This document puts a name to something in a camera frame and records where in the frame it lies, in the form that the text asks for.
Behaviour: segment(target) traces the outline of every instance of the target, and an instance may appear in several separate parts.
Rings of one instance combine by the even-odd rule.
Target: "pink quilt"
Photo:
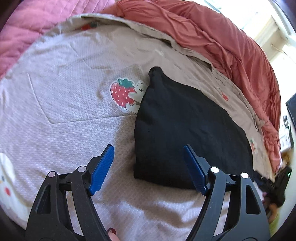
[[[280,163],[279,86],[268,59],[251,38],[222,14],[180,0],[24,0],[0,32],[0,78],[44,32],[66,18],[104,12],[144,23],[209,59],[243,92],[264,120],[264,144],[275,171]]]

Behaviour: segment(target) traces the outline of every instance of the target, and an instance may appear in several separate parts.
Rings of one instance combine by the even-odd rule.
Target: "white patterned fabric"
[[[0,82],[0,152],[14,167],[13,188],[22,202],[32,206],[51,170],[72,172],[112,144],[113,164],[92,197],[105,228],[115,228],[121,241],[186,239],[204,197],[133,177],[135,113],[154,66],[223,107],[245,130],[254,168],[272,177],[262,123],[241,91],[207,59],[145,25],[84,16],[41,37]],[[83,31],[85,24],[90,28]],[[132,93],[120,89],[116,96],[115,87],[121,86]],[[226,195],[216,233],[223,229],[228,201]],[[69,210],[81,233],[71,199]]]

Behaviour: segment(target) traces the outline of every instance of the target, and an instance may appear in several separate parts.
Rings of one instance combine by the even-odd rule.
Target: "blue gripper pad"
[[[195,152],[192,150],[190,145],[184,146],[183,152],[184,161],[187,165],[195,189],[201,192],[202,195],[205,195],[208,191],[206,176],[207,171],[210,168],[210,165],[204,158],[196,156]]]
[[[91,175],[91,185],[89,186],[89,192],[91,195],[94,195],[96,191],[99,191],[103,185],[114,159],[114,147],[110,145],[107,150],[104,150],[100,158],[101,160]]]

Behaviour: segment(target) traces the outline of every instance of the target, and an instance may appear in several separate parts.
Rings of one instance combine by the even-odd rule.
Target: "black pillow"
[[[150,84],[135,123],[134,177],[194,189],[183,147],[224,173],[253,177],[252,150],[246,134],[200,90],[171,80],[160,67],[149,71]]]

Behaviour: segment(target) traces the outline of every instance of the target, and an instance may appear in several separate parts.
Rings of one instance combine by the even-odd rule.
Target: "finger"
[[[116,233],[116,230],[115,230],[114,228],[109,228],[109,229],[108,229],[108,232],[109,232],[109,231],[111,231],[111,232],[114,233],[115,235],[117,234],[117,233]]]
[[[110,230],[108,232],[108,235],[112,241],[120,241],[119,238],[114,233],[112,233]]]

